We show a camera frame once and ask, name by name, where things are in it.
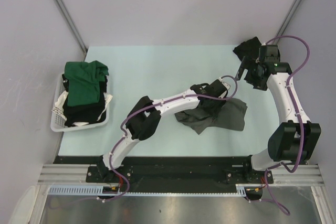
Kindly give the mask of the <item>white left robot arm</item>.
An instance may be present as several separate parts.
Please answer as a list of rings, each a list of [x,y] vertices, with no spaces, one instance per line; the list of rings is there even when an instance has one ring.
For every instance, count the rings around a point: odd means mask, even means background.
[[[115,178],[116,169],[140,142],[150,138],[164,116],[201,108],[215,112],[228,100],[230,85],[222,79],[211,84],[194,84],[186,91],[164,99],[142,97],[122,122],[121,139],[97,161],[98,176],[105,182]]]

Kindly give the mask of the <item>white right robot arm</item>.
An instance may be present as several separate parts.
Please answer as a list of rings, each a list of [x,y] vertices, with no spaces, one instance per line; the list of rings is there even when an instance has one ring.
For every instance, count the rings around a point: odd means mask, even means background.
[[[267,148],[251,156],[251,164],[242,169],[243,179],[254,183],[261,170],[308,161],[321,135],[318,123],[312,123],[305,113],[293,84],[289,63],[280,60],[276,45],[261,45],[258,49],[234,49],[241,58],[236,79],[243,78],[254,89],[271,92],[279,117],[279,126],[268,140]]]

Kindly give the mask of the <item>grey t-shirt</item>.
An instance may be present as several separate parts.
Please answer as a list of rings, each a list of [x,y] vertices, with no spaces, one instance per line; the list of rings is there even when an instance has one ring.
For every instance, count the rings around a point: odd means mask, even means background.
[[[195,108],[175,113],[175,118],[183,125],[190,127],[198,135],[209,127],[217,127],[233,131],[243,131],[247,104],[240,99],[232,98],[214,111]]]

